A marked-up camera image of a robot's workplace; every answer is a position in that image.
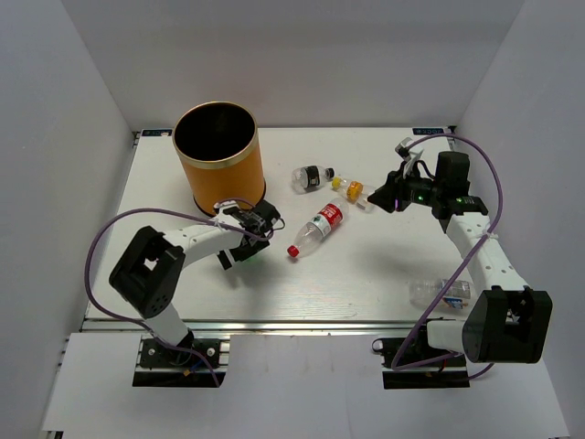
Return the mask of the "green plastic bottle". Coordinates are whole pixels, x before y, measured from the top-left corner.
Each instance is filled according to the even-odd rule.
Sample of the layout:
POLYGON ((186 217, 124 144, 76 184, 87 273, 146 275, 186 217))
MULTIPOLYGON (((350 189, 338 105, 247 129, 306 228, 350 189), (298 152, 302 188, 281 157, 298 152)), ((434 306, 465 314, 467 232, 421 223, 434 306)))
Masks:
POLYGON ((255 254, 255 255, 251 255, 249 258, 243 260, 241 263, 242 264, 254 264, 257 263, 261 260, 261 257, 259 256, 259 254, 255 254))

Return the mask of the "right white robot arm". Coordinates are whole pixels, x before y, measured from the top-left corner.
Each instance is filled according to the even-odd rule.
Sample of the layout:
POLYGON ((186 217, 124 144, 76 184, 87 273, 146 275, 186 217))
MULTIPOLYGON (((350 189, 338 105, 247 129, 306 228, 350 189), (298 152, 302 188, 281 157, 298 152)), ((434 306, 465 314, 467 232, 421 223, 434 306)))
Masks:
POLYGON ((400 346, 392 369, 404 368, 400 359, 412 346, 414 357, 426 365, 457 354, 474 363, 539 362, 552 300, 517 273, 492 233, 486 206, 469 193, 468 155, 439 153, 432 177, 423 177, 422 167, 417 154, 405 156, 368 200, 388 213, 411 204, 430 208, 461 254, 478 297, 464 320, 423 316, 400 346))

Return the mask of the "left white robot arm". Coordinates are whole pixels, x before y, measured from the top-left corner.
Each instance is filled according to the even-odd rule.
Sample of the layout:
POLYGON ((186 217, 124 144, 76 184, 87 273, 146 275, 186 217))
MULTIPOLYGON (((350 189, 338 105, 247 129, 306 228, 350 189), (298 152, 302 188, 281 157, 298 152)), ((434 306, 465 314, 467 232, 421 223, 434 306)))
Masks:
POLYGON ((182 365, 193 354, 193 335, 172 304, 181 272, 216 255, 223 269, 249 259, 270 245, 280 212, 263 200, 243 209, 235 200, 214 206, 209 219, 187 216, 193 226, 159 231, 139 229, 114 265, 110 286, 143 319, 162 344, 162 354, 182 365))

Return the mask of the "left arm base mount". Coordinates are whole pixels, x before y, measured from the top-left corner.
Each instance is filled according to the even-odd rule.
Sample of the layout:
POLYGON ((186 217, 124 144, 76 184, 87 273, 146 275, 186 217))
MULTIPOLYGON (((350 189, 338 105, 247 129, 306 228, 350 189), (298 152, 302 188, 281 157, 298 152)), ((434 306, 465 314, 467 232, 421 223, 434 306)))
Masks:
POLYGON ((133 373, 135 388, 211 388, 225 379, 229 361, 229 341, 220 338, 195 338, 191 347, 212 367, 217 381, 204 361, 194 354, 163 348, 144 337, 139 345, 133 373))

